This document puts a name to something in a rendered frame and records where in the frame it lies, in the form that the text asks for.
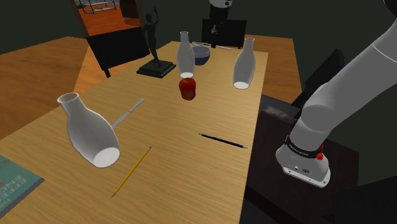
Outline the black chair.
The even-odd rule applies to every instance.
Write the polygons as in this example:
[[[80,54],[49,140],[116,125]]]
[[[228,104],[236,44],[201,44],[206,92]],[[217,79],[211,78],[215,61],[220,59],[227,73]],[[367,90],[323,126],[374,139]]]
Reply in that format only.
[[[107,78],[110,68],[150,54],[141,27],[88,36],[86,40]]]
[[[304,91],[293,101],[292,105],[302,109],[305,102],[323,84],[330,81],[345,66],[344,54],[335,49],[328,58],[305,81]]]
[[[246,20],[226,20],[215,24],[210,19],[202,20],[202,42],[215,46],[233,46],[241,48],[244,45]]]

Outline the pale pink utensil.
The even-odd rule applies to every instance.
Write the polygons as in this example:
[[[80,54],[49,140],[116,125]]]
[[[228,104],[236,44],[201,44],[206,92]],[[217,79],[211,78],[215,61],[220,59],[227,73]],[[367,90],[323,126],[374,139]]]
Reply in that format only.
[[[192,41],[192,44],[194,46],[212,46],[212,44],[210,44],[210,43],[203,43],[203,42],[197,42],[197,41]],[[224,50],[233,50],[233,48],[230,48],[227,46],[219,46],[219,45],[216,45],[215,48],[220,48],[220,49],[224,49]]]

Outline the blue bowl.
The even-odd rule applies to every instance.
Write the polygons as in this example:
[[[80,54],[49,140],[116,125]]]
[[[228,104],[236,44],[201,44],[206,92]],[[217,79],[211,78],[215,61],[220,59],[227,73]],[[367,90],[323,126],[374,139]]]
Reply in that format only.
[[[195,65],[203,66],[210,57],[211,49],[206,46],[193,46],[192,47],[195,56]]]

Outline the white bottle-shaped vase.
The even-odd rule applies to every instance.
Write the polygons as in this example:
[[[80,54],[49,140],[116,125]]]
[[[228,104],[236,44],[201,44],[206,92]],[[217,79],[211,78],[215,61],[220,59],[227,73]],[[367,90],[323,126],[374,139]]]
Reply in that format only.
[[[253,45],[254,38],[245,38],[244,47],[235,61],[233,85],[239,90],[247,89],[253,79],[256,68]]]
[[[57,102],[67,114],[67,134],[73,148],[97,168],[113,165],[121,152],[109,122],[88,109],[76,92],[61,95]]]
[[[180,32],[180,44],[177,52],[177,67],[180,77],[193,77],[195,72],[195,54],[189,42],[188,31]]]

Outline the red apple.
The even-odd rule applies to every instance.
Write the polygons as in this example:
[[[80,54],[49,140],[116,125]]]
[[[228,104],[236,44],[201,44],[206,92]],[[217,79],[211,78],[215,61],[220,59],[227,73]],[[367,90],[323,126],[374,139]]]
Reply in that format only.
[[[179,82],[181,97],[187,101],[194,99],[196,95],[196,82],[193,78],[183,78]]]

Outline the black human figure statue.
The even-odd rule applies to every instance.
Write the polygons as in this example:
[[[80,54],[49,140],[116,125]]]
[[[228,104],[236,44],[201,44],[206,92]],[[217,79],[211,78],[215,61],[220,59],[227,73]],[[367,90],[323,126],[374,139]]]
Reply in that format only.
[[[153,56],[153,60],[141,66],[137,74],[143,74],[155,78],[163,78],[166,74],[172,71],[176,65],[169,61],[160,60],[157,54],[157,39],[155,36],[156,25],[159,22],[158,10],[154,6],[153,11],[156,14],[156,19],[153,20],[150,13],[145,15],[146,23],[143,27],[143,34],[148,42],[148,48]]]

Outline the black pen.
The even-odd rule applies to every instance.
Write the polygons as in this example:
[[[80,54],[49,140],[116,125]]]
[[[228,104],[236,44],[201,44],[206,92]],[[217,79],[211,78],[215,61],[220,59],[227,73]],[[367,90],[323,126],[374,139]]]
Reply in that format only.
[[[227,141],[227,140],[220,139],[220,138],[218,138],[218,137],[210,136],[210,135],[203,134],[203,133],[198,133],[198,134],[199,134],[200,136],[203,136],[203,137],[206,137],[206,138],[209,138],[209,139],[213,139],[213,140],[215,140],[215,141],[219,141],[219,142],[226,143],[226,144],[229,144],[229,145],[232,145],[232,146],[236,146],[236,147],[239,147],[239,148],[247,149],[246,146],[243,146],[243,145],[241,145],[241,144],[233,143],[233,142],[231,142],[231,141]]]

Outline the silver knife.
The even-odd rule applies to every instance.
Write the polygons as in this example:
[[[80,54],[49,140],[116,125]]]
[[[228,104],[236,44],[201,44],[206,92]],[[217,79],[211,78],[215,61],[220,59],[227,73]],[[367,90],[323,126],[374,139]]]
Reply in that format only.
[[[136,107],[138,107],[142,102],[144,102],[144,100],[144,98],[140,98],[132,108],[119,117],[119,119],[112,124],[112,129],[115,128],[121,121],[123,121],[123,119],[126,118],[131,112],[133,112],[133,110],[136,109]]]

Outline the wooden table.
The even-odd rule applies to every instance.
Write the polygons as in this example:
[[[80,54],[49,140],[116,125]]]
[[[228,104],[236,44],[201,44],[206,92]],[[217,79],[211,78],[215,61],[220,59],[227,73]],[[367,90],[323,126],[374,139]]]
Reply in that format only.
[[[256,52],[253,80],[239,90],[238,54],[213,49],[195,70],[191,101],[181,97],[177,70],[162,79],[138,75],[146,59],[82,93],[111,124],[145,99],[115,127],[121,155],[110,167],[96,168],[73,149],[62,108],[0,140],[0,155],[45,180],[0,224],[239,224],[268,55]]]

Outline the yellow pencil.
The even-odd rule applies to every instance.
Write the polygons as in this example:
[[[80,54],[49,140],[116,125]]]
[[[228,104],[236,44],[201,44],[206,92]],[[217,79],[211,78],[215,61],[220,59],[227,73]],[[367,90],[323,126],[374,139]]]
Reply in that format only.
[[[139,164],[143,161],[145,156],[149,153],[151,150],[151,146],[148,147],[148,149],[144,152],[144,154],[140,157],[140,159],[136,162],[136,164],[133,166],[133,168],[129,171],[129,173],[126,175],[126,177],[123,179],[123,181],[119,184],[119,186],[116,188],[116,190],[112,193],[112,196],[110,198],[113,198],[122,188],[122,186],[127,182],[129,177],[132,175],[132,173],[136,170],[136,168],[139,166]]]

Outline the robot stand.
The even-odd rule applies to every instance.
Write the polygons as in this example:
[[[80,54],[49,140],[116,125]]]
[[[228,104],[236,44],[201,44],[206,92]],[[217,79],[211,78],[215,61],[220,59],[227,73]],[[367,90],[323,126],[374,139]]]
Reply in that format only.
[[[244,193],[242,224],[336,224],[331,196],[358,185],[359,153],[326,140],[324,154],[331,169],[324,188],[285,174],[275,152],[291,131],[285,122],[264,112],[266,106],[294,116],[297,108],[263,95],[254,134]]]

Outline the teal book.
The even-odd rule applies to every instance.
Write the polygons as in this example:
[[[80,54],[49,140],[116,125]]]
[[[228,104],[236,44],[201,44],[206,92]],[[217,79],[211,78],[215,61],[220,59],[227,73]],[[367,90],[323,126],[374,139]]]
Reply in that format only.
[[[0,155],[0,219],[45,180]]]

